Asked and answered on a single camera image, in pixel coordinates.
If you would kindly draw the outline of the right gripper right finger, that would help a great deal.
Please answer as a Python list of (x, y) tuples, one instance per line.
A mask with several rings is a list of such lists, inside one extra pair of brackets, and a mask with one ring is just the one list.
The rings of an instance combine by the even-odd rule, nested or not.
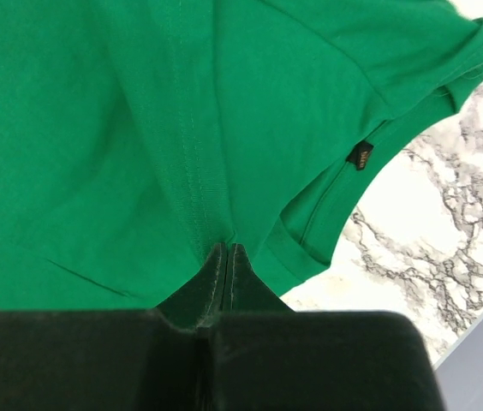
[(232, 245), (226, 268), (227, 317), (293, 312), (254, 272), (243, 245)]

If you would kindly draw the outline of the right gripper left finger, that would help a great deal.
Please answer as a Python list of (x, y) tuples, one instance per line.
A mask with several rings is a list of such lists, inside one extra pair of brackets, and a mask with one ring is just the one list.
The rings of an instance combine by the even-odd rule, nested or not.
[(156, 309), (179, 329), (210, 324), (221, 312), (227, 274), (228, 248), (216, 244), (198, 272)]

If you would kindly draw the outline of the green t-shirt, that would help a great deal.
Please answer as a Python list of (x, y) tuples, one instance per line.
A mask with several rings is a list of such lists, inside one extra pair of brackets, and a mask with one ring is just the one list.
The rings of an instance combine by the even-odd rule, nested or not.
[(219, 242), (284, 294), (482, 81), (446, 1), (0, 1), (0, 310), (154, 307)]

